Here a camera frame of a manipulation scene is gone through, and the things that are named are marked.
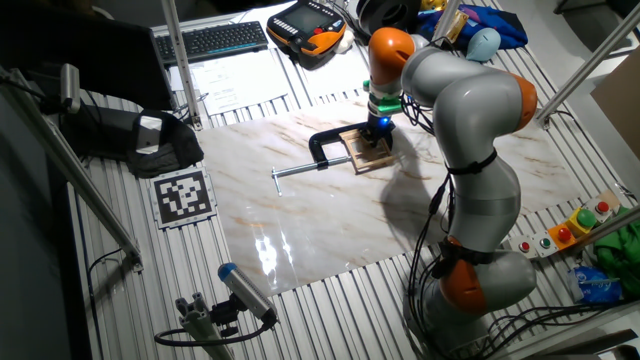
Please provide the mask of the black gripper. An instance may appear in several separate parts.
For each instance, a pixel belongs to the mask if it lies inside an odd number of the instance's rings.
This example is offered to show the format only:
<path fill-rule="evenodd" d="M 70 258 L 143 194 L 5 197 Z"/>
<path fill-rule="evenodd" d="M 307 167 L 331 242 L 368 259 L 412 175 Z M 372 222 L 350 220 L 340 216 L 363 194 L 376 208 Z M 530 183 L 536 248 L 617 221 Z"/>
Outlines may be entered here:
<path fill-rule="evenodd" d="M 390 116 L 368 115 L 365 127 L 359 128 L 358 132 L 361 139 L 371 148 L 374 149 L 378 144 L 378 136 L 387 136 L 395 129 L 395 124 Z"/>

